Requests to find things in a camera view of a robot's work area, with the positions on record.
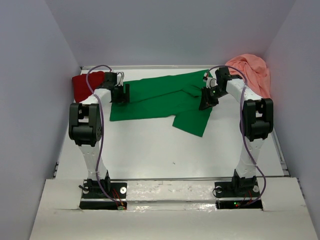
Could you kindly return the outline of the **green t shirt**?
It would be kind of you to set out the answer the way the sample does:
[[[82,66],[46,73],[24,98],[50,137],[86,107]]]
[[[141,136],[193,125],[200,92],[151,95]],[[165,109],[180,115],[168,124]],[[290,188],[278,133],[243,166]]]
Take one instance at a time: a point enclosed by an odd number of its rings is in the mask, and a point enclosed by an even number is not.
[[[202,137],[211,109],[199,110],[207,71],[130,81],[130,102],[111,106],[111,122],[174,116],[173,127]]]

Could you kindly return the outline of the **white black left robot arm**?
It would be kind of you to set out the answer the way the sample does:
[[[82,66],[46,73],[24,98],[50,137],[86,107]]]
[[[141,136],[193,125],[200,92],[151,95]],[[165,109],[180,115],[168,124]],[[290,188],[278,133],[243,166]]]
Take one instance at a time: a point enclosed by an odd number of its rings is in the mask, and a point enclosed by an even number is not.
[[[123,72],[97,71],[72,78],[74,103],[69,107],[68,135],[79,147],[87,167],[88,176],[80,188],[89,199],[117,200],[111,196],[113,187],[102,160],[102,98],[110,93],[112,103],[129,103],[130,86],[124,84],[124,76]]]

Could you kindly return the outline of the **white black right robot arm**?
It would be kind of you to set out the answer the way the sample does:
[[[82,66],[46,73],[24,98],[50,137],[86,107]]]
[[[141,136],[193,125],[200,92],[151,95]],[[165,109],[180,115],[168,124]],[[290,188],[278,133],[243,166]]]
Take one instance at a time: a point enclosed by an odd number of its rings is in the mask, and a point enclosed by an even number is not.
[[[242,150],[231,181],[215,183],[212,191],[216,198],[258,199],[264,193],[257,181],[261,170],[258,157],[265,140],[274,129],[274,103],[271,98],[263,98],[247,85],[247,77],[237,70],[230,73],[230,66],[218,65],[213,68],[215,77],[207,71],[203,75],[206,85],[201,89],[199,110],[204,111],[219,104],[219,99],[231,95],[239,103],[239,129]]]

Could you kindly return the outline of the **dark red t shirt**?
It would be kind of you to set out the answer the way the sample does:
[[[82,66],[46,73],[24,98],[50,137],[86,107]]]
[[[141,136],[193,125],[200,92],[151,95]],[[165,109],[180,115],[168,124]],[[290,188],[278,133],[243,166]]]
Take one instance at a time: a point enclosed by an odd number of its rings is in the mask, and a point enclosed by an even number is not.
[[[104,80],[104,75],[105,74],[103,71],[89,74],[88,82],[93,91],[101,85]],[[86,74],[74,76],[71,80],[73,85],[74,100],[76,103],[84,101],[92,94],[86,82]]]

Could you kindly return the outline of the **salmon pink t shirt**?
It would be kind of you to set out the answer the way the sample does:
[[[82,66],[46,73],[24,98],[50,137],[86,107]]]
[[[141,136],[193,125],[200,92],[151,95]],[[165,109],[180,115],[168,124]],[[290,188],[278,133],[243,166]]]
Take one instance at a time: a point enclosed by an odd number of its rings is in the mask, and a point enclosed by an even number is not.
[[[271,76],[266,62],[254,54],[238,55],[225,63],[240,70],[247,78],[247,85],[257,95],[270,98]]]

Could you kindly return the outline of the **white front cover board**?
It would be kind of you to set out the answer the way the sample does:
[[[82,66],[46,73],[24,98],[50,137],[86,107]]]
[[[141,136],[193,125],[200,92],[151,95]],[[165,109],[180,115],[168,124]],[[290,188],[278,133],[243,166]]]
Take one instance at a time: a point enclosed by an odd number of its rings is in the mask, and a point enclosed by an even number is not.
[[[270,178],[260,209],[217,209],[212,181],[130,180],[126,210],[82,210],[82,182],[45,182],[31,239],[317,239],[295,178]]]

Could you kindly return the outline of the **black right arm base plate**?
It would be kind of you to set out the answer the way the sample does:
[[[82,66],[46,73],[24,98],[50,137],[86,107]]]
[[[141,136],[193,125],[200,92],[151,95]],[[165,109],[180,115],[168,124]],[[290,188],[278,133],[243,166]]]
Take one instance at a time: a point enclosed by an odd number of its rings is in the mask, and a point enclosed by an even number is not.
[[[218,181],[214,183],[212,194],[218,210],[263,209],[260,199],[253,203],[260,195],[257,182],[252,187],[235,191],[231,189],[230,181]]]

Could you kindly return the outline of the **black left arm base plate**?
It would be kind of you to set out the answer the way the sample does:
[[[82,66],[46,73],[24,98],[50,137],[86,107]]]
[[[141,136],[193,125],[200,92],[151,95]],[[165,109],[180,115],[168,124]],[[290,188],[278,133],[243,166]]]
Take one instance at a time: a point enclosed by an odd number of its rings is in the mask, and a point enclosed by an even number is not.
[[[122,211],[127,209],[127,190],[126,182],[112,181],[107,197],[99,186],[89,190],[89,185],[85,180],[79,185],[82,190],[79,208],[81,210],[110,210]]]

